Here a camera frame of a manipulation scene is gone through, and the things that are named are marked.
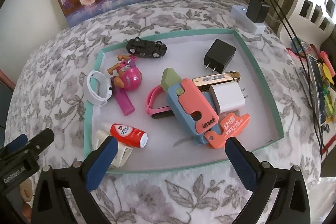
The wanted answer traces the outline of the person's hand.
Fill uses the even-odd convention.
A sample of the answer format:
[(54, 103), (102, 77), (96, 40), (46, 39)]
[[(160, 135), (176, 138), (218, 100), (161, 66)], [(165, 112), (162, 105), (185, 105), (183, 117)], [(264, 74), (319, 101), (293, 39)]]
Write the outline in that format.
[(26, 220), (30, 223), (32, 216), (32, 207), (30, 205), (31, 200), (33, 199), (33, 185), (29, 178), (19, 185), (19, 193), (23, 200), (22, 214)]

